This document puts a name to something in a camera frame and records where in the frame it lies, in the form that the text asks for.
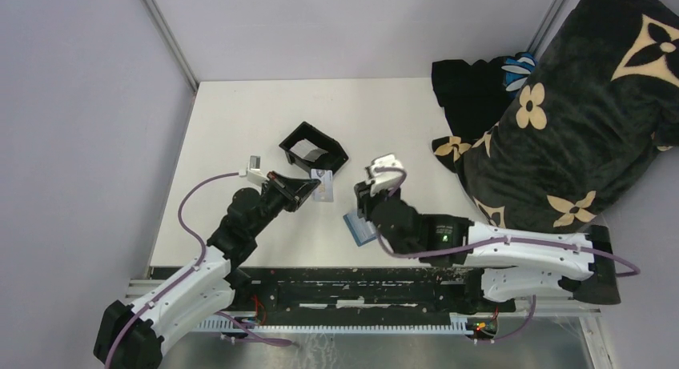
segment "white tabletop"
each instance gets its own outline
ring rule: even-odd
[[[309,198],[295,213],[283,212],[257,237],[247,267],[398,267],[420,265],[393,259],[377,242],[356,246],[342,216],[356,207],[353,187],[365,167],[395,153],[408,170],[402,198],[420,213],[481,219],[457,177],[431,150],[450,135],[429,78],[202,82],[191,113],[151,265],[181,266],[199,253],[179,226],[177,208],[198,182],[244,169],[262,157],[264,173],[305,178],[285,159],[279,144],[302,121],[337,140],[349,161],[334,181],[333,203]],[[231,196],[252,186],[245,178],[212,182],[184,209],[189,227],[207,239],[226,214]]]

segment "black box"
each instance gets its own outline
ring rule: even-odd
[[[303,156],[293,153],[292,147],[304,139],[319,149],[325,150],[326,153],[321,154],[315,161],[309,161],[304,159]],[[290,164],[294,163],[307,173],[311,172],[311,169],[332,170],[334,176],[342,165],[349,160],[349,156],[339,142],[328,137],[306,121],[302,122],[295,131],[280,143],[280,148],[285,150],[285,156]]]

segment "gray wall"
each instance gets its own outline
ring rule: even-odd
[[[525,50],[552,0],[157,0],[203,81],[428,77]]]
[[[191,92],[139,0],[0,0],[0,367],[96,368]]]
[[[579,0],[569,0],[557,28]],[[679,13],[679,0],[661,0]],[[620,369],[679,367],[679,149],[658,157],[639,183],[606,211],[613,250],[641,268],[622,279],[622,304],[605,309],[606,338]]]

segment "black metal base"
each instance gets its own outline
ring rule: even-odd
[[[242,268],[251,281],[236,288],[229,311],[266,309],[267,325],[449,325],[450,313],[514,312],[513,301],[480,297],[478,269],[469,268]],[[156,267],[152,279],[176,268]]]
[[[115,301],[104,311],[94,343],[94,357],[102,363],[123,327],[134,316],[131,305]],[[111,360],[111,369],[155,369],[160,366],[162,336],[156,336],[151,321],[135,320],[130,331],[120,341]]]

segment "floral pattern pillow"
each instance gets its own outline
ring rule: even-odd
[[[500,121],[432,150],[491,224],[568,233],[677,144],[679,17],[658,0],[581,0]]]

